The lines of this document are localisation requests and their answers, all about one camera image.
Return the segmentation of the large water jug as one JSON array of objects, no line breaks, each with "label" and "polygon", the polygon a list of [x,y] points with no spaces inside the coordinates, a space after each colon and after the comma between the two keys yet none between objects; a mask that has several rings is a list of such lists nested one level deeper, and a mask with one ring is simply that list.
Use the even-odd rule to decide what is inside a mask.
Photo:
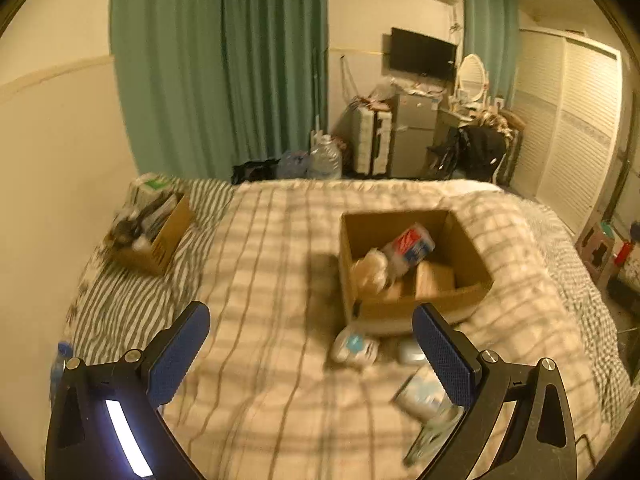
[{"label": "large water jug", "polygon": [[340,148],[328,134],[317,133],[311,142],[309,177],[314,180],[341,180],[342,172]]}]

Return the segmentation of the light blue earbud case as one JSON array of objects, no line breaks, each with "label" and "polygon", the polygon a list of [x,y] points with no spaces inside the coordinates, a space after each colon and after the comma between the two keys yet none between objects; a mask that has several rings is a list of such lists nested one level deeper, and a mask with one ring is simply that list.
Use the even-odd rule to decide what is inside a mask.
[{"label": "light blue earbud case", "polygon": [[406,338],[398,342],[397,359],[402,365],[421,365],[426,361],[426,356],[420,344],[412,338]]}]

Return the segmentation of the black jacket on chair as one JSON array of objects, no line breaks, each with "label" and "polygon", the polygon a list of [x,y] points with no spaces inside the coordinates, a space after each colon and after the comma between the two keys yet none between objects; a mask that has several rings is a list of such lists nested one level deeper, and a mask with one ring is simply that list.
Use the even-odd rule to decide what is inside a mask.
[{"label": "black jacket on chair", "polygon": [[506,138],[493,128],[467,125],[458,130],[459,169],[467,179],[494,180],[504,155]]}]

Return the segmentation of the silver mini fridge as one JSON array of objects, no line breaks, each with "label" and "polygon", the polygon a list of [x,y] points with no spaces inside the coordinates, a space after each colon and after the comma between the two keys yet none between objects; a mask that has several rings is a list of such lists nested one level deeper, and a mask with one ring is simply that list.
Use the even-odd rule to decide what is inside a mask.
[{"label": "silver mini fridge", "polygon": [[418,178],[434,142],[438,103],[429,96],[397,93],[390,107],[393,129],[388,174],[396,179]]}]

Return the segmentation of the white suitcase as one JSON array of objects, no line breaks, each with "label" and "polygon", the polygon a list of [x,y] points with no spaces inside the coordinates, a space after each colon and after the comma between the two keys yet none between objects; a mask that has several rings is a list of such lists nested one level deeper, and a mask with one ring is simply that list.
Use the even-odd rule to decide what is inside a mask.
[{"label": "white suitcase", "polygon": [[366,177],[384,176],[390,157],[393,114],[386,103],[360,104],[352,113],[352,168]]}]

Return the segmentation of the small cardboard box with items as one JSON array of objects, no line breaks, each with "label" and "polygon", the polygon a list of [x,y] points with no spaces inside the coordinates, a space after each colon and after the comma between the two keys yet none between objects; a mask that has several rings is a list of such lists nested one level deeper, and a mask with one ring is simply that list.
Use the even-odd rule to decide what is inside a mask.
[{"label": "small cardboard box with items", "polygon": [[142,211],[133,210],[113,224],[104,238],[107,257],[131,271],[163,275],[191,220],[186,193],[159,197]]}]

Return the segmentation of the black bag on floor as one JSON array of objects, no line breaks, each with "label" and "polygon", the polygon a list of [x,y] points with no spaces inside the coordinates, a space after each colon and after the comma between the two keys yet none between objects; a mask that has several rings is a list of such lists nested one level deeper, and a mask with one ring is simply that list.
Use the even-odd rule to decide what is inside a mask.
[{"label": "black bag on floor", "polygon": [[270,181],[277,179],[279,159],[251,160],[233,167],[231,183],[240,185],[245,182]]}]

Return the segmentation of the large green curtain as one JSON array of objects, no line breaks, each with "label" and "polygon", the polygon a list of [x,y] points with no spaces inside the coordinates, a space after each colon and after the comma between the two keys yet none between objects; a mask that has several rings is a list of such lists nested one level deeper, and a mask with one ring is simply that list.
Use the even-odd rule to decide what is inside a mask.
[{"label": "large green curtain", "polygon": [[227,180],[326,128],[328,0],[111,0],[140,172]]}]

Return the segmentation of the red blue labelled jar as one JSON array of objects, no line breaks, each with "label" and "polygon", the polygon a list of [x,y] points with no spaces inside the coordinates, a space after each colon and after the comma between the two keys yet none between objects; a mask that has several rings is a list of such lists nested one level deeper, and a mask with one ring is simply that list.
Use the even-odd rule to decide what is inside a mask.
[{"label": "red blue labelled jar", "polygon": [[382,252],[393,274],[401,276],[417,266],[434,250],[435,242],[430,232],[422,224],[415,223],[386,244]]}]

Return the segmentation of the white cloth bundle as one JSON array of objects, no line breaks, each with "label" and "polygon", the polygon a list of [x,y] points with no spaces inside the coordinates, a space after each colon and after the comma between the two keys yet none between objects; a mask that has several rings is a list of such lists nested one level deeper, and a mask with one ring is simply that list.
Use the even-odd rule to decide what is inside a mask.
[{"label": "white cloth bundle", "polygon": [[372,248],[352,265],[352,279],[359,296],[382,294],[394,282],[390,260],[384,252]]}]

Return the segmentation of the blue water bottle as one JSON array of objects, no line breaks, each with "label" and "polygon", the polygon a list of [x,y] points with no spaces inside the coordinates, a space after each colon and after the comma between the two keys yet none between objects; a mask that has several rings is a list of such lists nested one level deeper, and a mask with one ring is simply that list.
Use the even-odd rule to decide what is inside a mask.
[{"label": "blue water bottle", "polygon": [[67,341],[60,341],[56,347],[56,355],[50,369],[49,401],[51,404],[54,403],[58,385],[65,370],[65,364],[73,356],[73,346]]}]

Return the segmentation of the white louvered wardrobe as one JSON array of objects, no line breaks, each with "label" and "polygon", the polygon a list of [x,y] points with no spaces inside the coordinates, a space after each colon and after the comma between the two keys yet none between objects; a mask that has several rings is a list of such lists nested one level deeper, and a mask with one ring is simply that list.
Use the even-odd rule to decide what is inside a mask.
[{"label": "white louvered wardrobe", "polygon": [[521,30],[512,110],[525,129],[511,188],[577,236],[597,206],[620,131],[620,50],[556,29]]}]

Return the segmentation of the small cardboard stool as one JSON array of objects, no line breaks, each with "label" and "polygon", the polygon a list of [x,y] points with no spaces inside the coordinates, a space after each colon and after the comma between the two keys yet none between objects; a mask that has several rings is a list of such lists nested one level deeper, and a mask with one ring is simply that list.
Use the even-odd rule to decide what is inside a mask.
[{"label": "small cardboard stool", "polygon": [[606,221],[590,224],[578,237],[575,244],[578,256],[598,287],[614,273],[615,248],[619,241]]}]

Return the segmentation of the plaid beige blanket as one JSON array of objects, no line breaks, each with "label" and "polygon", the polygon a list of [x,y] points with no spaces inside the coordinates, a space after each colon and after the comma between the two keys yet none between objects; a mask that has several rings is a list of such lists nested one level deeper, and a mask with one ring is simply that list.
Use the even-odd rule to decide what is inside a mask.
[{"label": "plaid beige blanket", "polygon": [[334,364],[340,330],[358,325],[338,265],[348,212],[446,209],[487,264],[488,295],[462,318],[503,359],[558,363],[573,415],[577,473],[608,443],[596,359],[611,320],[558,220],[480,184],[318,182],[238,188],[205,260],[198,296],[212,329],[164,416],[209,479],[410,479],[419,423],[393,395],[408,367]]}]

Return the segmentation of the narrow green curtain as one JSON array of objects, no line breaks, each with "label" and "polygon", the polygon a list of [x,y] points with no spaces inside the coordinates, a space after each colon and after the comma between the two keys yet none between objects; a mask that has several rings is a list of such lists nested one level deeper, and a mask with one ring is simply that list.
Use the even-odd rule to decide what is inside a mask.
[{"label": "narrow green curtain", "polygon": [[476,54],[488,73],[488,98],[511,105],[520,50],[518,0],[463,0],[463,54]]}]

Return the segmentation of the white oval mirror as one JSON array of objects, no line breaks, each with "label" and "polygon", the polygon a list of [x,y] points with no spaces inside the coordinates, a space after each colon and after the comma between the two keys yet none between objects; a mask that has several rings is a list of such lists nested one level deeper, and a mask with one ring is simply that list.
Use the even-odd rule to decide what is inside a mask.
[{"label": "white oval mirror", "polygon": [[482,59],[475,53],[465,55],[457,70],[456,97],[467,103],[485,99],[488,73]]}]

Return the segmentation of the open cardboard box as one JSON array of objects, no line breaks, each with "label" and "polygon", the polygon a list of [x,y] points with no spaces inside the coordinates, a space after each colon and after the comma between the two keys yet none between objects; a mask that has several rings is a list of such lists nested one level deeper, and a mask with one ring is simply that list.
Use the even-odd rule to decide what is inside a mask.
[{"label": "open cardboard box", "polygon": [[[370,249],[383,247],[405,229],[420,223],[435,250],[389,289],[359,296],[352,265]],[[485,260],[461,217],[451,210],[401,210],[343,214],[340,232],[340,278],[346,323],[374,336],[409,333],[414,309],[429,302],[450,323],[471,316],[494,284]]]}]

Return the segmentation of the blue white tissue pack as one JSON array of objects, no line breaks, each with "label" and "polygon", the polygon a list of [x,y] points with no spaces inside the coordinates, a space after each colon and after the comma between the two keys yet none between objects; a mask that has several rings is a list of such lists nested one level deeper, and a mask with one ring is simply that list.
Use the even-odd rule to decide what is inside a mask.
[{"label": "blue white tissue pack", "polygon": [[452,403],[437,378],[427,364],[416,370],[399,388],[393,402],[406,414],[429,422],[450,410]]}]

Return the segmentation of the black wall television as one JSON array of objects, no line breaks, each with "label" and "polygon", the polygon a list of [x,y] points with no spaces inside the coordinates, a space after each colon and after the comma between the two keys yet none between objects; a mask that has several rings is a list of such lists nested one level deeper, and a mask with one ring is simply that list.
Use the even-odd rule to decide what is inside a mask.
[{"label": "black wall television", "polygon": [[457,46],[430,36],[393,27],[388,65],[391,70],[452,81]]}]

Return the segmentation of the white toy with blue star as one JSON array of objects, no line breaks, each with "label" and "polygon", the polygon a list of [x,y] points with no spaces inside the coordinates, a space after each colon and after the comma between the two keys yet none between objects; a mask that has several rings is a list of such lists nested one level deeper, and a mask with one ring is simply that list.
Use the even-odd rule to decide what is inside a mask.
[{"label": "white toy with blue star", "polygon": [[357,327],[346,326],[337,334],[330,356],[337,364],[364,370],[375,363],[379,348],[377,339]]}]

